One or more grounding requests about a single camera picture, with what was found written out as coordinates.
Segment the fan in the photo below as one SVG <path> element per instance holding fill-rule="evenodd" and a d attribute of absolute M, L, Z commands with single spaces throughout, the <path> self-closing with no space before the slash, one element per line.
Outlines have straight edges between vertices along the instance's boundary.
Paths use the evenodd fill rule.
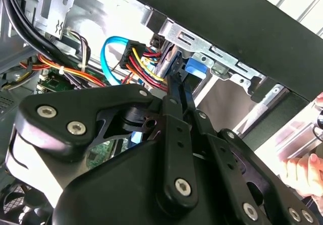
<path fill-rule="evenodd" d="M 0 192 L 0 220 L 9 224 L 44 225 L 52 214 L 45 195 L 15 180 Z"/>

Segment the cable tie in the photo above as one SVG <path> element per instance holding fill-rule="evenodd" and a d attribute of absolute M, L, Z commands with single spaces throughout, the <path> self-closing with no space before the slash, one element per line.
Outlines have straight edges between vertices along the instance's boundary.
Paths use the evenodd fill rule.
<path fill-rule="evenodd" d="M 64 66 L 61 66 L 60 67 L 59 74 L 60 75 L 63 75 L 64 74 Z"/>

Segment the silver screw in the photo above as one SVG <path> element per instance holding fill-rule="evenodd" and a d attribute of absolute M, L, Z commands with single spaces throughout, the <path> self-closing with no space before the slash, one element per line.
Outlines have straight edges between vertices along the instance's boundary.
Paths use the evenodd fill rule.
<path fill-rule="evenodd" d="M 171 103 L 173 104 L 177 104 L 177 101 L 175 101 L 174 99 L 170 99 Z"/>
<path fill-rule="evenodd" d="M 213 70 L 213 73 L 216 75 L 221 75 L 219 71 Z"/>
<path fill-rule="evenodd" d="M 313 217 L 307 211 L 302 210 L 302 214 L 306 218 L 306 220 L 308 220 L 310 223 L 314 222 Z"/>
<path fill-rule="evenodd" d="M 67 124 L 67 130 L 73 135 L 83 135 L 86 127 L 83 123 L 74 121 Z"/>
<path fill-rule="evenodd" d="M 57 111 L 49 105 L 40 106 L 37 113 L 43 118 L 53 118 L 57 115 Z"/>
<path fill-rule="evenodd" d="M 301 221 L 301 217 L 298 215 L 298 213 L 293 209 L 293 208 L 289 208 L 288 209 L 289 214 L 292 216 L 292 218 L 294 218 L 295 221 L 300 222 Z"/>
<path fill-rule="evenodd" d="M 251 220 L 253 220 L 253 221 L 258 220 L 258 213 L 252 205 L 250 205 L 249 203 L 243 203 L 242 207 L 243 207 L 244 212 L 247 214 L 247 216 Z"/>
<path fill-rule="evenodd" d="M 143 96 L 147 96 L 148 94 L 146 93 L 146 91 L 140 90 L 139 93 Z"/>
<path fill-rule="evenodd" d="M 232 132 L 227 132 L 227 135 L 229 136 L 229 138 L 234 139 L 234 134 Z"/>
<path fill-rule="evenodd" d="M 276 87 L 275 89 L 273 89 L 273 93 L 278 93 L 280 91 L 279 87 Z"/>
<path fill-rule="evenodd" d="M 203 112 L 201 112 L 201 111 L 200 111 L 199 115 L 200 115 L 200 117 L 202 117 L 203 119 L 206 119 L 206 115 L 205 115 L 205 113 L 203 113 Z"/>
<path fill-rule="evenodd" d="M 191 194 L 190 184 L 184 179 L 177 179 L 175 181 L 176 190 L 181 193 L 182 196 L 189 196 Z"/>

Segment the black frame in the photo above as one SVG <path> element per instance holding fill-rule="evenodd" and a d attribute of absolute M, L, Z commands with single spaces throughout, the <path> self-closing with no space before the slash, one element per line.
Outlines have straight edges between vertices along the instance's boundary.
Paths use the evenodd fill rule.
<path fill-rule="evenodd" d="M 307 100 L 322 92 L 323 40 L 266 0 L 139 0 Z"/>

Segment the hand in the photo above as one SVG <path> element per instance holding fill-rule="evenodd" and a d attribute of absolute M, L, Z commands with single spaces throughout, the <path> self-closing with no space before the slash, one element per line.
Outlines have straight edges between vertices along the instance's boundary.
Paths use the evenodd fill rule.
<path fill-rule="evenodd" d="M 323 92 L 317 96 L 317 98 L 315 99 L 315 104 L 317 106 L 323 107 Z"/>
<path fill-rule="evenodd" d="M 316 154 L 310 157 L 291 158 L 282 162 L 281 179 L 303 197 L 323 196 L 323 159 Z"/>

